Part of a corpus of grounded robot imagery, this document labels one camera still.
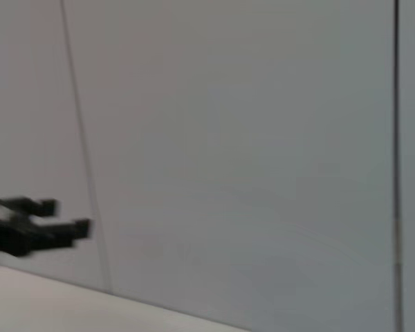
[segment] vertical line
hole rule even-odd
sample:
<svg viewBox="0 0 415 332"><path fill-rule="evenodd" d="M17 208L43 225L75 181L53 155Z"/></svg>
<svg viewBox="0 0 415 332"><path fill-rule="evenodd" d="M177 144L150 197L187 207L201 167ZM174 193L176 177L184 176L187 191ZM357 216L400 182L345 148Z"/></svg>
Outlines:
<svg viewBox="0 0 415 332"><path fill-rule="evenodd" d="M96 189L95 189L95 181L94 181L93 169L92 169L92 164L91 164L91 155L89 152L89 143L88 143L88 140L86 139L86 132L85 132L85 126L84 126L84 120L83 120L83 113L82 113L82 104L80 102L80 94L79 94L78 83L77 83L77 74L76 74L74 61L73 61L73 54L72 54L72 47L71 47L71 35L69 32L69 27L68 27L66 5L64 3L64 0L59 0L59 2L60 2L61 14L62 14L62 25L63 25L63 33L64 33L64 42L66 45L66 56L67 56L67 61L68 61L69 71L70 71L70 76L71 76L75 112L77 116L78 130L79 130L79 135L80 135L80 144L82 146L84 168L86 172L87 190L88 190L89 199L91 201L93 219L100 229L99 232L95 232L95 241L97 243L98 256L100 258L100 266L101 266L102 278L103 278L103 287L106 293L112 294L113 289L112 289L112 283L111 283L111 272L109 268L109 258L107 254L107 244L104 239L102 215L101 215L100 207L98 205L97 194L96 194Z"/></svg>
<svg viewBox="0 0 415 332"><path fill-rule="evenodd" d="M394 204L394 319L395 332L404 331L403 225L400 170L400 0L394 0L393 72L393 204Z"/></svg>

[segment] white table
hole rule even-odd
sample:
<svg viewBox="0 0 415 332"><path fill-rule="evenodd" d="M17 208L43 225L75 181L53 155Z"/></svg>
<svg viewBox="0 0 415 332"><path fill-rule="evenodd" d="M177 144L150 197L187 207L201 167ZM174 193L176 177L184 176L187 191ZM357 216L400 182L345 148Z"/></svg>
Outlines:
<svg viewBox="0 0 415 332"><path fill-rule="evenodd" d="M245 332L0 267L0 332Z"/></svg>

